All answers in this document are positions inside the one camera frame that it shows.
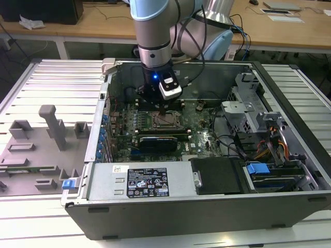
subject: red wire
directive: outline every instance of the red wire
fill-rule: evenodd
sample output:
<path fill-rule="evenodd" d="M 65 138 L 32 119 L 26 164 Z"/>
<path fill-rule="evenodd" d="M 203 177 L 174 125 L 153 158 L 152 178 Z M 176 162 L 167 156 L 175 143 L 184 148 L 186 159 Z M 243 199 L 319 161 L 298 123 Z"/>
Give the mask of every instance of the red wire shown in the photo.
<path fill-rule="evenodd" d="M 260 141 L 260 142 L 258 143 L 258 151 L 257 151 L 257 153 L 259 153 L 260 146 L 262 145 L 263 142 L 265 142 L 265 141 Z"/>

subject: blue tab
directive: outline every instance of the blue tab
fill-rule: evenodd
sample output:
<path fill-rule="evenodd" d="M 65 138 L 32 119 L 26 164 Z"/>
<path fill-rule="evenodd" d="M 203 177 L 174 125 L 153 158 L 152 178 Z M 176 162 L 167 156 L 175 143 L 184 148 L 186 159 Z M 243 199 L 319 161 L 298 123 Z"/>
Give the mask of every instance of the blue tab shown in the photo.
<path fill-rule="evenodd" d="M 102 153 L 100 151 L 97 151 L 95 156 L 98 158 L 98 159 L 101 159 L 102 157 Z"/>
<path fill-rule="evenodd" d="M 246 168 L 249 174 L 270 174 L 270 170 L 265 163 L 251 163 Z"/>
<path fill-rule="evenodd" d="M 104 128 L 100 128 L 100 133 L 101 134 L 105 134 L 106 133 L 106 130 Z"/>
<path fill-rule="evenodd" d="M 73 179 L 64 180 L 62 183 L 62 189 L 63 190 L 74 190 L 75 183 L 76 183 L 76 181 Z"/>

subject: warning label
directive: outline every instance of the warning label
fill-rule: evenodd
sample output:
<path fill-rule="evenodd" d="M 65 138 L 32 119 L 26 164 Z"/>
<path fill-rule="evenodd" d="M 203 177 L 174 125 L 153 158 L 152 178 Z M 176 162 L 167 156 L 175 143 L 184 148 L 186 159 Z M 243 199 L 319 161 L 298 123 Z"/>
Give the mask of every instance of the warning label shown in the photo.
<path fill-rule="evenodd" d="M 129 169 L 129 198 L 169 196 L 166 168 Z"/>

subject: table leg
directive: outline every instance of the table leg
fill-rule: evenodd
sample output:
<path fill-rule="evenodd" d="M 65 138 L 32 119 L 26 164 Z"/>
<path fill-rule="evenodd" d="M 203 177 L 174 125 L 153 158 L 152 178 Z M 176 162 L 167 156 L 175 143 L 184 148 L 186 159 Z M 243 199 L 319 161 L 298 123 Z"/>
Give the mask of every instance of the table leg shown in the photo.
<path fill-rule="evenodd" d="M 6 39 L 0 39 L 0 47 L 2 47 L 5 51 L 10 50 L 10 45 L 8 44 Z"/>
<path fill-rule="evenodd" d="M 58 53 L 60 55 L 61 59 L 70 59 L 69 53 L 66 50 L 66 46 L 64 44 L 64 41 L 56 41 L 56 46 L 57 46 L 57 50 Z"/>
<path fill-rule="evenodd" d="M 277 59 L 277 62 L 281 62 L 284 58 L 285 58 L 285 56 L 288 54 L 288 52 L 280 52 L 279 54 L 278 54 L 278 59 Z"/>
<path fill-rule="evenodd" d="M 237 45 L 230 45 L 227 53 L 225 54 L 224 60 L 233 61 L 236 52 L 237 52 Z"/>
<path fill-rule="evenodd" d="M 99 45 L 99 55 L 101 59 L 104 59 L 104 48 L 103 48 L 103 43 L 98 43 Z"/>

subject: floor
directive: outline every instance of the floor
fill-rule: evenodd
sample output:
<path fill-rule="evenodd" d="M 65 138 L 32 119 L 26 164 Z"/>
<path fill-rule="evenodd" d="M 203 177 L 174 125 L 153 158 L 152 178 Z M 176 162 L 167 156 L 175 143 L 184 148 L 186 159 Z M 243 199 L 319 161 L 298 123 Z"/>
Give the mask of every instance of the floor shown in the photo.
<path fill-rule="evenodd" d="M 0 50 L 0 102 L 10 91 L 11 87 L 28 66 L 29 61 L 19 50 L 14 42 L 10 42 L 11 50 L 4 52 Z M 54 42 L 19 40 L 17 43 L 23 51 L 32 58 L 52 58 L 59 59 L 57 48 Z M 67 42 L 69 54 L 72 59 L 100 59 L 99 46 L 97 43 Z M 127 44 L 104 44 L 105 57 L 131 58 L 132 45 Z M 244 52 L 239 52 L 235 60 L 241 60 Z M 300 53 L 294 57 L 294 53 L 288 53 L 285 59 L 277 62 L 276 52 L 251 51 L 246 60 L 256 60 L 262 64 L 295 64 L 309 77 L 317 86 L 326 77 L 330 70 L 330 60 L 324 54 L 304 54 Z M 326 79 L 321 86 L 321 91 L 330 95 L 331 82 Z"/>

